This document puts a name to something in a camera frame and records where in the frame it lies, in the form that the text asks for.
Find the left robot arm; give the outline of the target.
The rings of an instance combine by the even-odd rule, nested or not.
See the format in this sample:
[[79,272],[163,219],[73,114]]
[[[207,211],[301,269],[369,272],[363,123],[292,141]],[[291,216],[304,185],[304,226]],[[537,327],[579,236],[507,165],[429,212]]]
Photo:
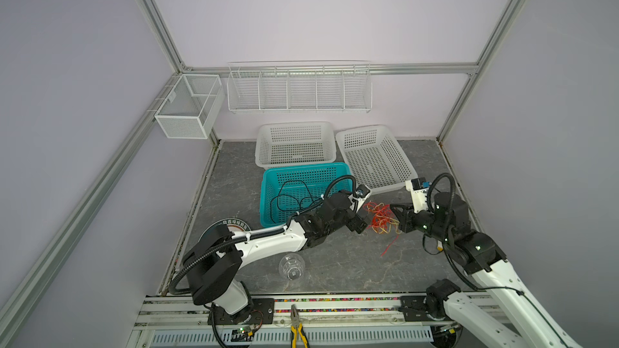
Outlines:
[[317,247],[343,227],[363,233],[368,224],[359,210],[370,195],[364,185],[353,192],[341,190],[297,212],[285,224],[263,230],[233,232],[218,225],[184,255],[182,270],[167,292],[190,294],[195,305],[217,307],[233,322],[241,322],[254,305],[247,287],[236,279],[239,270],[271,256]]

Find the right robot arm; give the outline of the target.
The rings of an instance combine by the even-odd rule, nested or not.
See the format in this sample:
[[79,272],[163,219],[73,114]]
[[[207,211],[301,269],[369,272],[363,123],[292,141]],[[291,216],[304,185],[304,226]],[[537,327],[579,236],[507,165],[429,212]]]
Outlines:
[[496,301],[512,330],[476,305],[458,285],[440,280],[427,288],[427,313],[462,325],[487,347],[577,347],[522,282],[506,253],[487,234],[475,230],[469,207],[455,193],[414,191],[410,204],[392,204],[403,232],[419,231],[442,245],[462,282]]

